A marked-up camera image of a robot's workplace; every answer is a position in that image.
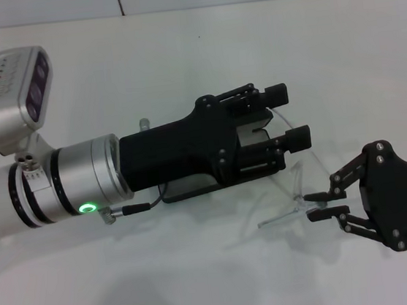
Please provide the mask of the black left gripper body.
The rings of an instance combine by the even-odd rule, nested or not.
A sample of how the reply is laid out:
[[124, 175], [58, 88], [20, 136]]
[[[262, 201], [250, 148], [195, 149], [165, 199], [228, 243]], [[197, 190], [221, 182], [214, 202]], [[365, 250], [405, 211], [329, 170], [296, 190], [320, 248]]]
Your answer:
[[121, 138], [121, 174], [133, 192], [194, 174], [236, 183], [242, 178], [236, 120], [270, 105], [269, 95], [256, 91], [200, 97], [187, 117]]

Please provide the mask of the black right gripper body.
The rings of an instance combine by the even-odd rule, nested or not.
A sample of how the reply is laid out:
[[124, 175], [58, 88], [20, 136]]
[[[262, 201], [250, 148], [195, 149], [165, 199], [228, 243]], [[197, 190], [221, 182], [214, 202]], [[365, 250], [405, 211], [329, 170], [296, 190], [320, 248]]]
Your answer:
[[407, 161], [385, 140], [362, 149], [365, 174], [360, 179], [363, 208], [383, 243], [394, 251], [407, 250]]

